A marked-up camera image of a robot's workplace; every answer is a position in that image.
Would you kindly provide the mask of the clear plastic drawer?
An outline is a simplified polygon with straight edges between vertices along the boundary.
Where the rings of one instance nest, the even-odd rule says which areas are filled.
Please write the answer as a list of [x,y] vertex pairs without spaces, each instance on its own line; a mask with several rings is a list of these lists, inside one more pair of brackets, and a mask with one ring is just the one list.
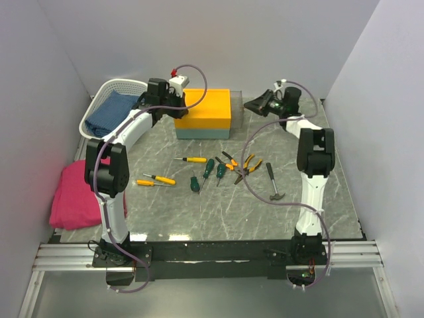
[[242,91],[230,91],[231,130],[240,129],[244,119]]

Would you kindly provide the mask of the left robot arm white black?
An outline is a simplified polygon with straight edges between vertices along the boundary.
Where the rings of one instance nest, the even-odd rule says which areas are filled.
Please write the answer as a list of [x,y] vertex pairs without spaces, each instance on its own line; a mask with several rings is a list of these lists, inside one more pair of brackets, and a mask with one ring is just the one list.
[[131,246],[125,221],[125,190],[129,184],[128,152],[164,116],[181,119],[188,113],[184,89],[189,79],[110,79],[95,94],[79,131],[86,137],[84,181],[101,213],[102,234],[96,253],[116,266],[142,262]]

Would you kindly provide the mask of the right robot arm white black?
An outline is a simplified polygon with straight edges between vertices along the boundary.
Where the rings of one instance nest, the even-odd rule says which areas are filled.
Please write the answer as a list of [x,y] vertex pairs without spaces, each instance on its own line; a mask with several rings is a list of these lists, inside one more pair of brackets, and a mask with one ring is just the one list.
[[323,199],[329,176],[335,167],[335,134],[333,129],[313,124],[299,110],[301,90],[287,87],[279,97],[278,91],[266,90],[260,97],[246,102],[244,108],[259,116],[273,114],[279,124],[298,139],[297,169],[301,176],[299,219],[291,238],[290,256],[298,264],[325,256],[323,235]]

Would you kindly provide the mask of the orange grey drawer box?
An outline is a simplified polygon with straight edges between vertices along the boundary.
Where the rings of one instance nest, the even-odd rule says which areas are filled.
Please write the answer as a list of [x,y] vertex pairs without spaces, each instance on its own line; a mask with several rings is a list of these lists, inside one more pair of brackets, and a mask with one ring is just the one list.
[[208,89],[202,102],[174,119],[178,139],[229,139],[231,129],[231,92]]

